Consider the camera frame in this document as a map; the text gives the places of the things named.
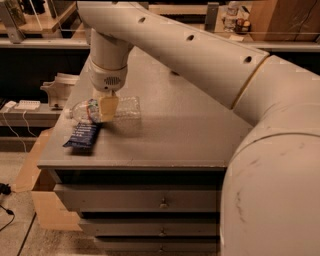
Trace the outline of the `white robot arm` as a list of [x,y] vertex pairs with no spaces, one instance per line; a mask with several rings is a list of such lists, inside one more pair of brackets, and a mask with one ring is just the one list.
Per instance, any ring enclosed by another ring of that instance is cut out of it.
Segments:
[[223,182],[221,256],[320,256],[318,75],[135,2],[77,8],[94,31],[140,48],[252,125]]

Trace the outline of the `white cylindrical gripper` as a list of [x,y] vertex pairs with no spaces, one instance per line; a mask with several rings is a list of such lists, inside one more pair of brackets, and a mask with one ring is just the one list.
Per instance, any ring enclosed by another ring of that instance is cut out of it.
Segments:
[[[124,86],[128,68],[127,64],[111,59],[102,62],[90,59],[88,70],[94,88],[100,92],[107,92],[118,91]],[[98,100],[100,120],[112,121],[118,104],[119,98],[115,92],[101,96]]]

